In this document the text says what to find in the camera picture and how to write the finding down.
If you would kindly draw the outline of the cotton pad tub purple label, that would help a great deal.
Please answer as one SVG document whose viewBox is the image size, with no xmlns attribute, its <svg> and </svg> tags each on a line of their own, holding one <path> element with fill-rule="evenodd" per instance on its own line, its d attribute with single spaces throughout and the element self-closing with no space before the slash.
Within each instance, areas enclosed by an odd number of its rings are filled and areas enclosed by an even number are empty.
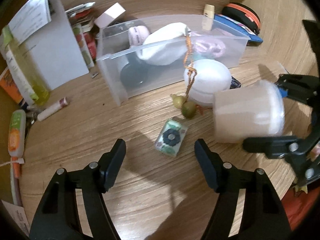
<svg viewBox="0 0 320 240">
<path fill-rule="evenodd" d="M 240 143 L 249 137 L 282 135 L 284 103 L 278 87 L 267 80 L 214 94 L 214 138 Z"/>
</svg>

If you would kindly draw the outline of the white round lidded container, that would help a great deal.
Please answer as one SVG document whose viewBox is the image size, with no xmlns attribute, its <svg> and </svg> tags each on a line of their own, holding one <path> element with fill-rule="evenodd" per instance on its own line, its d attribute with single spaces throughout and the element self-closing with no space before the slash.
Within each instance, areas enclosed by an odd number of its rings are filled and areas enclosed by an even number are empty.
<svg viewBox="0 0 320 240">
<path fill-rule="evenodd" d="M 189 90 L 188 99 L 198 105 L 212 107 L 214 94 L 230 89 L 232 75 L 224 64 L 211 59 L 195 61 L 194 68 L 197 75 Z"/>
</svg>

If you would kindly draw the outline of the white drawstring pouch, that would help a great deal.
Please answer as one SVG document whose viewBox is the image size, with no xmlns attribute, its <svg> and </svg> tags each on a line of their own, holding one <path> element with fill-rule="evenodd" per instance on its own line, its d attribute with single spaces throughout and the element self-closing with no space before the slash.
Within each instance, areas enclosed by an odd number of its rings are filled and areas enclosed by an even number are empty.
<svg viewBox="0 0 320 240">
<path fill-rule="evenodd" d="M 173 105 L 181 110 L 186 118 L 192 118 L 196 114 L 196 103 L 188 99 L 195 76 L 193 44 L 191 30 L 182 22 L 167 24 L 154 33 L 151 33 L 142 44 L 143 48 L 136 51 L 139 59 L 153 66 L 167 66 L 178 59 L 183 59 L 183 66 L 187 70 L 187 88 L 185 95 L 172 94 Z"/>
</svg>

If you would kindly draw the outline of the dark green glass bottle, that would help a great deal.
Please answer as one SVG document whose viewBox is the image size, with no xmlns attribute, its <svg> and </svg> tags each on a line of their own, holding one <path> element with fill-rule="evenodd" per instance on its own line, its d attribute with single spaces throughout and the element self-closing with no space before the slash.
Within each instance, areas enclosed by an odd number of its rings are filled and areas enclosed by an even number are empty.
<svg viewBox="0 0 320 240">
<path fill-rule="evenodd" d="M 120 80 L 126 89 L 136 89 L 148 79 L 146 63 L 135 54 L 126 55 L 128 63 L 120 71 Z"/>
</svg>

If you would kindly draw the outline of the pink round compact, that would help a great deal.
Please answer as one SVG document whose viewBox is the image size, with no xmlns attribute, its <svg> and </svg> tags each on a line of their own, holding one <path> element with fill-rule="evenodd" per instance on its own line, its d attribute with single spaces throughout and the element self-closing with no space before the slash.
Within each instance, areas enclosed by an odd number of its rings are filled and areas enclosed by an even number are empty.
<svg viewBox="0 0 320 240">
<path fill-rule="evenodd" d="M 150 31 L 144 25 L 129 28 L 128 36 L 130 46 L 141 46 L 149 35 Z"/>
</svg>

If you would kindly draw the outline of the printed receipt paper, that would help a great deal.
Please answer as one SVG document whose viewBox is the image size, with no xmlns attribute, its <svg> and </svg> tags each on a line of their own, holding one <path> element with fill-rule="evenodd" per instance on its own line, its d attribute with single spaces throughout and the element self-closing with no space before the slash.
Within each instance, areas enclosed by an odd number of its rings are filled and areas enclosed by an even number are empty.
<svg viewBox="0 0 320 240">
<path fill-rule="evenodd" d="M 27 235 L 29 236 L 30 232 L 30 225 L 27 220 L 25 210 L 21 206 L 17 206 L 11 204 L 9 202 L 5 202 L 1 200 L 1 203 L 4 205 L 4 208 L 7 210 L 11 218 L 15 221 L 18 227 Z"/>
</svg>

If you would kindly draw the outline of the orange white pen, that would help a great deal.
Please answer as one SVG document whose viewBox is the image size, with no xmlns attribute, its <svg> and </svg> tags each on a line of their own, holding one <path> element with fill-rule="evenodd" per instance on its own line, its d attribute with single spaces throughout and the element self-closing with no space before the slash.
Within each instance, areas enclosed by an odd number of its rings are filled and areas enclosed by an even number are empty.
<svg viewBox="0 0 320 240">
<path fill-rule="evenodd" d="M 11 157 L 10 167 L 10 185 L 13 202 L 17 206 L 23 206 L 20 193 L 20 176 L 21 176 L 21 165 L 20 159 L 17 157 Z"/>
</svg>

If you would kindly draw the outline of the blue patchwork pouch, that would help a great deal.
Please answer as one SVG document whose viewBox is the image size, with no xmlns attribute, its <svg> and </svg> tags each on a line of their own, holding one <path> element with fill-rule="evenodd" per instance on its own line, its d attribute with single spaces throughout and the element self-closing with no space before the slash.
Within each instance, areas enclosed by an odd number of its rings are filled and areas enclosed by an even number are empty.
<svg viewBox="0 0 320 240">
<path fill-rule="evenodd" d="M 249 27 L 245 26 L 244 24 L 242 24 L 236 20 L 233 20 L 233 19 L 231 19 L 227 16 L 224 16 L 224 15 L 218 15 L 218 14 L 215 14 L 214 20 L 216 20 L 217 22 L 220 22 L 222 24 L 225 24 L 225 25 L 241 32 L 242 34 L 248 36 L 249 43 L 251 43 L 251 44 L 257 45 L 257 44 L 263 43 L 262 38 L 260 38 L 253 31 L 251 31 L 251 29 L 249 29 Z"/>
</svg>

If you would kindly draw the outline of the blue foil sachet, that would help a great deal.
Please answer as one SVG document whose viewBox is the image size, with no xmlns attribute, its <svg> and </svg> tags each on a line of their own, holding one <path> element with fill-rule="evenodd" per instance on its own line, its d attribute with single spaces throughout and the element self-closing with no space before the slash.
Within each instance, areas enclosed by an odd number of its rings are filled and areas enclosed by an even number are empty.
<svg viewBox="0 0 320 240">
<path fill-rule="evenodd" d="M 241 87 L 241 82 L 232 76 L 230 89 L 237 89 Z"/>
</svg>

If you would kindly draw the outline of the orange-green cream tube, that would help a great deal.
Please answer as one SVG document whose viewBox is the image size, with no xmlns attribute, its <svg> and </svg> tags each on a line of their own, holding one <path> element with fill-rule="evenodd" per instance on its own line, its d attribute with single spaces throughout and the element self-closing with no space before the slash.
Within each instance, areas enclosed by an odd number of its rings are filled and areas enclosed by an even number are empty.
<svg viewBox="0 0 320 240">
<path fill-rule="evenodd" d="M 24 153 L 26 114 L 22 109 L 12 113 L 9 125 L 8 152 L 11 157 L 21 158 Z"/>
</svg>

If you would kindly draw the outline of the black orange round case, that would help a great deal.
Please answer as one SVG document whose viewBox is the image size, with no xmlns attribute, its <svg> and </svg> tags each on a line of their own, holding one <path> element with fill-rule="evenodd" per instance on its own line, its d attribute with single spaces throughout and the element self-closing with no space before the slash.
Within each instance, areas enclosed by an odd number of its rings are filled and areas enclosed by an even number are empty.
<svg viewBox="0 0 320 240">
<path fill-rule="evenodd" d="M 244 24 L 256 35 L 260 33 L 261 21 L 259 16 L 253 9 L 244 4 L 228 3 L 223 7 L 221 14 Z"/>
</svg>

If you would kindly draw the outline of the pink lip balm stick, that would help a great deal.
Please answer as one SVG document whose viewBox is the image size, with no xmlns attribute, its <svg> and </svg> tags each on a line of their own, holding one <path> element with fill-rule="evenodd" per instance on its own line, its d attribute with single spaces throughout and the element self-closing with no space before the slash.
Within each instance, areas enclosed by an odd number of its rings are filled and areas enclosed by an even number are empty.
<svg viewBox="0 0 320 240">
<path fill-rule="evenodd" d="M 48 108 L 46 108 L 44 111 L 42 111 L 40 114 L 37 115 L 38 121 L 43 121 L 50 117 L 51 115 L 55 114 L 56 112 L 60 111 L 61 109 L 68 106 L 68 100 L 66 97 L 61 98 L 59 101 L 55 102 Z"/>
</svg>

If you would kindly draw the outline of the cream lotion bottle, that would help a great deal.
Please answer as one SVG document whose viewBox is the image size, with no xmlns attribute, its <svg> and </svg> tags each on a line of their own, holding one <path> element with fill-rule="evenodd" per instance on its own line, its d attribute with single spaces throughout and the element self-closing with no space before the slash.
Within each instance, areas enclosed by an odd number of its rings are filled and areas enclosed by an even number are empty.
<svg viewBox="0 0 320 240">
<path fill-rule="evenodd" d="M 203 10 L 202 29 L 205 31 L 211 31 L 215 16 L 215 7 L 210 4 L 206 4 Z"/>
</svg>

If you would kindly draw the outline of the yellow-green spray bottle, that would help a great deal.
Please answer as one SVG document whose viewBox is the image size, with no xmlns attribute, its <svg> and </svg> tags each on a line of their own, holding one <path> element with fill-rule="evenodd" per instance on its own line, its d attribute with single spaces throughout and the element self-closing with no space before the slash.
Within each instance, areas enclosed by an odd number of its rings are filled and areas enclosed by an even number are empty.
<svg viewBox="0 0 320 240">
<path fill-rule="evenodd" d="M 38 106 L 44 105 L 49 97 L 49 90 L 36 68 L 24 58 L 10 28 L 6 25 L 2 29 L 4 55 L 12 77 L 22 86 L 22 92 Z"/>
</svg>

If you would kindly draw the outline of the stack of booklets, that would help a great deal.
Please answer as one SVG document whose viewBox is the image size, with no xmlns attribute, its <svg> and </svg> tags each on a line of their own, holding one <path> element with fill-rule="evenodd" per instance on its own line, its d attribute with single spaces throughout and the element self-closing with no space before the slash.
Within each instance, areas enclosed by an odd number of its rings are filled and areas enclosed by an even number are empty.
<svg viewBox="0 0 320 240">
<path fill-rule="evenodd" d="M 93 31 L 95 27 L 94 6 L 95 2 L 87 2 L 65 11 L 88 69 L 94 67 L 97 57 L 97 44 Z"/>
</svg>

